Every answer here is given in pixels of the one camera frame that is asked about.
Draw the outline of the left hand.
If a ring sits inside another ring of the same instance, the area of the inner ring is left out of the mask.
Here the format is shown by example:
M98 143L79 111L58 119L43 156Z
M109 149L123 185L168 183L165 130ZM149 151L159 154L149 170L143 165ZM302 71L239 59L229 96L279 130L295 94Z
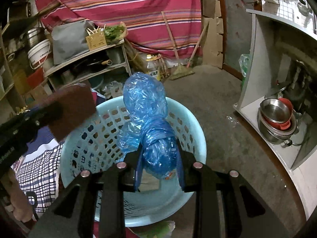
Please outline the left hand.
M21 222L30 221L33 215L32 206L25 193L20 189L12 168L1 178L1 183L10 197L13 216Z

